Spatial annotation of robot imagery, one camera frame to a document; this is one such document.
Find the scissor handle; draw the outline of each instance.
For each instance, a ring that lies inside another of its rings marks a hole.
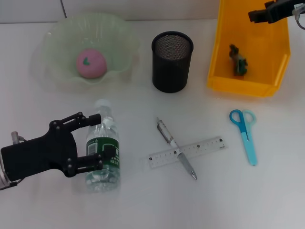
[[[247,122],[246,114],[249,114],[252,117],[252,121],[251,122]],[[256,123],[256,116],[250,110],[243,110],[243,115],[244,115],[244,124],[246,126],[246,130],[247,130],[247,132],[250,132],[251,131],[251,127],[253,126],[253,124]]]
[[[234,113],[238,113],[240,122],[236,121],[233,118]],[[240,132],[246,132],[246,126],[245,126],[245,123],[244,123],[244,115],[241,112],[241,110],[236,109],[236,110],[231,111],[229,117],[230,117],[231,122],[239,127]]]

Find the green bottle label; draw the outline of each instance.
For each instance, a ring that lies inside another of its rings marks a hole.
[[[119,142],[110,137],[96,137],[87,142],[87,155],[103,154],[104,145],[112,145],[116,148],[115,157],[110,160],[104,160],[104,165],[110,165],[120,168]]]

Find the yellow storage bin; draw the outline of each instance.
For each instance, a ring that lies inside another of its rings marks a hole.
[[[264,9],[265,2],[220,0],[208,87],[258,97],[272,96],[280,88],[290,57],[287,19],[254,24],[248,16],[250,11]],[[248,62],[244,76],[234,75],[230,44]]]

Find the blue scissors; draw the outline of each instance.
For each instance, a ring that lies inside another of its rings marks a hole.
[[[240,122],[233,119],[232,115],[234,113],[238,113]],[[246,114],[249,114],[252,117],[253,120],[251,122],[247,122],[247,120],[245,118]],[[235,125],[237,125],[239,127],[240,132],[242,133],[242,140],[244,142],[244,148],[246,150],[249,163],[252,166],[255,166],[257,164],[257,159],[256,159],[253,140],[252,140],[252,136],[251,136],[251,126],[254,123],[256,123],[255,114],[250,110],[243,110],[243,111],[233,110],[230,112],[230,120],[232,121],[232,123],[234,123]]]

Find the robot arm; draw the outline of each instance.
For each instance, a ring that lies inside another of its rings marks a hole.
[[[303,0],[277,0],[265,3],[264,10],[254,10],[248,13],[250,21],[254,23],[274,23],[283,18],[294,15],[298,26],[305,30],[299,23],[300,14],[305,13]]]
[[[62,120],[50,122],[48,132],[33,140],[24,140],[17,132],[12,133],[13,145],[1,149],[0,190],[16,186],[25,177],[58,169],[66,177],[102,169],[103,160],[115,156],[115,148],[105,148],[102,154],[78,157],[72,131],[101,123],[95,114],[86,118],[82,112]]]

